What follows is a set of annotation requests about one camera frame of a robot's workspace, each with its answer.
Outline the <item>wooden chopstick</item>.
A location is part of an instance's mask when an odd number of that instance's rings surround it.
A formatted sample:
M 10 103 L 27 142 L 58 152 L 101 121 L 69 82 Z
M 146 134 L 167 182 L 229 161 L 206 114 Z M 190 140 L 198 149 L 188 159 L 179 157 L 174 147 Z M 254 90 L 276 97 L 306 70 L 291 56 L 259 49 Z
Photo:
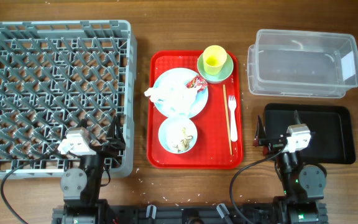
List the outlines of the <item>wooden chopstick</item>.
M 231 143 L 231 132 L 230 132 L 230 124 L 229 124 L 229 112 L 228 112 L 228 105 L 227 105 L 227 95 L 226 95 L 226 86 L 223 85 L 223 99 L 224 99 L 224 110 L 226 116 L 226 126 L 227 126 L 227 138 L 229 143 L 229 152 L 232 156 L 232 143 Z

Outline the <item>white plastic fork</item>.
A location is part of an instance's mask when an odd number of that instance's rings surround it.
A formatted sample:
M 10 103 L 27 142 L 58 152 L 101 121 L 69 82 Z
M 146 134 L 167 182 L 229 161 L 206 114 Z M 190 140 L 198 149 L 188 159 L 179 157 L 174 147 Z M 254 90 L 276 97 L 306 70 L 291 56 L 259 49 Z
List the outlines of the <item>white plastic fork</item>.
M 236 117 L 235 110 L 237 107 L 236 99 L 234 95 L 228 96 L 228 107 L 230 111 L 230 135 L 231 141 L 236 142 L 238 140 L 237 126 L 236 126 Z

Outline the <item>small light blue bowl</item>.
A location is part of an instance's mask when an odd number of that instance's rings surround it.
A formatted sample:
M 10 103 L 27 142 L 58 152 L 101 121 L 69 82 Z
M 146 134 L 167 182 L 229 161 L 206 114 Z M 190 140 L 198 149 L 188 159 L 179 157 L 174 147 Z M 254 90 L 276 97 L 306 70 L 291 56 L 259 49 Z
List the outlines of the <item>small light blue bowl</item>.
M 167 142 L 167 136 L 170 135 L 174 130 L 186 127 L 188 134 L 193 135 L 193 140 L 190 142 L 190 148 L 187 151 L 184 152 L 173 152 L 170 147 L 169 143 Z M 172 154 L 184 154 L 186 152 L 189 152 L 196 144 L 198 139 L 198 130 L 195 126 L 195 124 L 190 120 L 189 118 L 185 117 L 170 117 L 167 118 L 159 127 L 158 130 L 158 140 L 161 144 L 161 146 L 167 151 Z

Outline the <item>large light blue plate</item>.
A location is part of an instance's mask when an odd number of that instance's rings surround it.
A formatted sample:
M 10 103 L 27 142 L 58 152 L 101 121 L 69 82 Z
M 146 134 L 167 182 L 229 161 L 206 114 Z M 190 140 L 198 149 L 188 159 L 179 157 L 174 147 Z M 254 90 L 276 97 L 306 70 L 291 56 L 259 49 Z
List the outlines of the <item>large light blue plate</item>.
M 173 68 L 163 72 L 154 82 L 153 87 L 158 87 L 161 84 L 167 82 L 174 83 L 183 83 L 187 84 L 192 78 L 194 78 L 198 73 L 188 68 Z M 190 113 L 187 118 L 192 118 L 196 116 L 206 105 L 208 100 L 208 88 L 205 90 L 198 92 L 195 102 L 192 104 L 190 108 Z M 161 113 L 161 106 L 155 106 L 158 111 Z

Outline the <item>white napkin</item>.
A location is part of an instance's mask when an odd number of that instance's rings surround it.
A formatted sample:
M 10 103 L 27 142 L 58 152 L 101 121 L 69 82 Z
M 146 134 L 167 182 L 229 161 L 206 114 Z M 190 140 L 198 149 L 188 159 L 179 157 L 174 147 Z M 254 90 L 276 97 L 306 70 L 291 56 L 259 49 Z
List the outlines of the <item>white napkin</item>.
M 161 106 L 161 113 L 166 117 L 188 116 L 190 108 L 195 102 L 198 91 L 202 85 L 195 85 L 188 88 L 183 83 L 167 82 L 158 87 L 151 87 L 144 92 L 144 95 L 155 106 Z

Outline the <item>food scraps and rice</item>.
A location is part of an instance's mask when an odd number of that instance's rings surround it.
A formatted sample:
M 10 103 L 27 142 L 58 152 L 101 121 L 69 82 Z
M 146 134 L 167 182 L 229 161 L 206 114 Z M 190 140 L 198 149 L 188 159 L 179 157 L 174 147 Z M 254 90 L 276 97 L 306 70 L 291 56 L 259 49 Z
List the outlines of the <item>food scraps and rice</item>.
M 178 128 L 167 136 L 170 149 L 176 153 L 187 151 L 192 140 L 193 135 L 188 134 L 186 127 Z

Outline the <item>red snack wrapper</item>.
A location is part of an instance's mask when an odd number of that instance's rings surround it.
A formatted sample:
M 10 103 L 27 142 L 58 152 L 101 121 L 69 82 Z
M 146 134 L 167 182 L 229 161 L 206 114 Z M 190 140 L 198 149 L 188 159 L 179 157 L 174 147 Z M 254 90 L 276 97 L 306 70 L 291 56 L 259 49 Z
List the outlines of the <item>red snack wrapper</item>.
M 195 88 L 197 92 L 201 92 L 208 87 L 208 83 L 202 76 L 196 75 L 186 84 L 186 87 Z

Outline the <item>yellow plastic cup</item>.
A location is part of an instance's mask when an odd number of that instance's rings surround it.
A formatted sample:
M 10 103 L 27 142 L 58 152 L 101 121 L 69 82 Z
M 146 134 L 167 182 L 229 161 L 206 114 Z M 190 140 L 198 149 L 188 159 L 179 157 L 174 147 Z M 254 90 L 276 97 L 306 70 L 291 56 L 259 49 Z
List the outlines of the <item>yellow plastic cup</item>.
M 226 60 L 227 52 L 219 45 L 210 45 L 203 52 L 203 67 L 209 75 L 217 75 Z

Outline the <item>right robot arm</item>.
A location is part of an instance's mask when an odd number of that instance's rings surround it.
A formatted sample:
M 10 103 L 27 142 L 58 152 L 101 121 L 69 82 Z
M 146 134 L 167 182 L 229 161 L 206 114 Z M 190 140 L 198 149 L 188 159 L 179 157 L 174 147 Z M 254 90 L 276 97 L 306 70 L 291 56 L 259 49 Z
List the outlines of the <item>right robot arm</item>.
M 269 138 L 262 119 L 257 120 L 254 146 L 263 147 L 263 155 L 275 161 L 275 170 L 284 191 L 283 197 L 273 199 L 277 223 L 327 223 L 324 198 L 326 169 L 321 164 L 302 161 L 300 151 L 311 141 L 309 127 L 294 112 L 296 124 L 287 127 L 285 134 Z

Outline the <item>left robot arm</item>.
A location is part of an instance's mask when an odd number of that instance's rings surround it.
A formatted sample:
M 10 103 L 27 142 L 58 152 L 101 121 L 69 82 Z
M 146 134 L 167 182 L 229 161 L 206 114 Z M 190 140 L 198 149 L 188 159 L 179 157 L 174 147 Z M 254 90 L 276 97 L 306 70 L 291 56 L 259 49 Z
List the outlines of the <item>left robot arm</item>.
M 63 209 L 54 209 L 52 223 L 118 223 L 119 219 L 106 199 L 99 198 L 104 172 L 109 172 L 105 158 L 124 150 L 126 143 L 119 117 L 115 115 L 108 127 L 106 142 L 92 146 L 87 121 L 82 119 L 77 127 L 69 130 L 58 146 L 62 154 L 80 158 L 78 167 L 64 172 L 60 188 L 63 192 Z

